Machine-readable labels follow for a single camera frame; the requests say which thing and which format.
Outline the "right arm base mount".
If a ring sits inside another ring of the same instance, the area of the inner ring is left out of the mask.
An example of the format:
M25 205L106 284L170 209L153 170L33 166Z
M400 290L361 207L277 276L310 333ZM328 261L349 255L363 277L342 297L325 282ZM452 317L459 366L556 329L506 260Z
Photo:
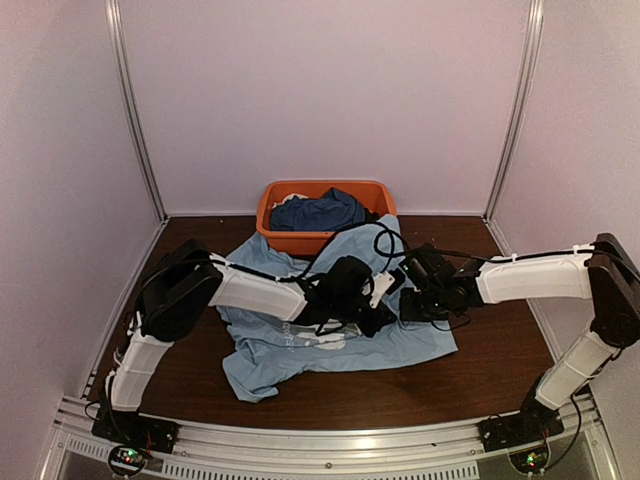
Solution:
M530 443L543 442L549 436L565 431L563 422L552 416L541 419L521 412L491 416L478 423L478 431L485 452L511 449Z

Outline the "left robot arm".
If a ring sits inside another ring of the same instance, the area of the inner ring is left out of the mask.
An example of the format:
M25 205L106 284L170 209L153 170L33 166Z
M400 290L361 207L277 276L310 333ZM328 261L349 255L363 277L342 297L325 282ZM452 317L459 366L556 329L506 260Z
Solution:
M374 273L351 255L338 258L325 273L277 277L232 263L189 240L143 282L126 340L115 351L115 366L104 382L98 418L121 443L137 442L144 433L138 410L160 360L193 331L209 307L266 314L312 328L318 336L355 326L373 337L395 321L383 298L403 279L397 272Z

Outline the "light blue printed t-shirt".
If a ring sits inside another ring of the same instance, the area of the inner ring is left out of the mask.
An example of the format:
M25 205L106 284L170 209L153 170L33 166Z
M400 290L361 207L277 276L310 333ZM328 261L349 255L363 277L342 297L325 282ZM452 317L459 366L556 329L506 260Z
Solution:
M399 230L398 219L385 215L375 224L338 234L312 263L280 253L269 247L265 237L254 234L227 258L287 277L303 270L324 273L340 257L353 255L379 273L386 265L399 265L398 260L388 261L382 256L401 251L399 239L389 235ZM313 327L296 326L265 314L229 307L221 307L218 312L235 343L234 352L222 361L223 372L236 397L251 403L277 395L279 383L306 371L400 368L435 360L458 349L445 321L394 322L372 338L352 327L338 329L336 322L330 322L331 334L318 337Z

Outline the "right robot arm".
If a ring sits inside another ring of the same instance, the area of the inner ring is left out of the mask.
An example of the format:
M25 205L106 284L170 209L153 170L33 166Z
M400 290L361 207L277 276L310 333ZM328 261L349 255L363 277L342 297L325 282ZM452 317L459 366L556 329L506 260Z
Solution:
M405 320L460 317L473 308L511 301L576 299L592 304L593 318L566 352L532 386L512 430L535 440L571 397L603 367L639 340L639 270L611 233L565 250L484 258L431 244L405 253L400 264L413 287L401 300Z

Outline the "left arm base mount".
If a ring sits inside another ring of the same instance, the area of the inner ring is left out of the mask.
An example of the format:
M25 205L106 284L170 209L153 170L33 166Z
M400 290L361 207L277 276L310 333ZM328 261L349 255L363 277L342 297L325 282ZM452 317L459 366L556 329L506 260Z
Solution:
M176 422L140 415L138 412L116 411L105 395L98 401L93 421L93 436L144 451L171 454L177 440Z

